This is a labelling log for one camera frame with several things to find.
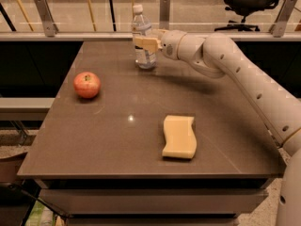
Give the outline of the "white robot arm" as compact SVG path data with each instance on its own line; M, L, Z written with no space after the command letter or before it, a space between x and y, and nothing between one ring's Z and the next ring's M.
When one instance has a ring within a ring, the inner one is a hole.
M276 226L301 224L301 103L251 62L222 33L205 38L173 30L135 35L134 45L184 61L211 78L228 75L259 114L278 144L291 157L278 199Z

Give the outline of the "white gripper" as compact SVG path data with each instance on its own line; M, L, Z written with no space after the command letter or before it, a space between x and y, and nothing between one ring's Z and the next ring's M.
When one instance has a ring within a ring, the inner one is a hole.
M167 58L178 60L178 48L180 41L186 35L180 30L167 31L166 29L153 29L151 34L156 38L135 37L135 46L155 53L162 49L163 55Z

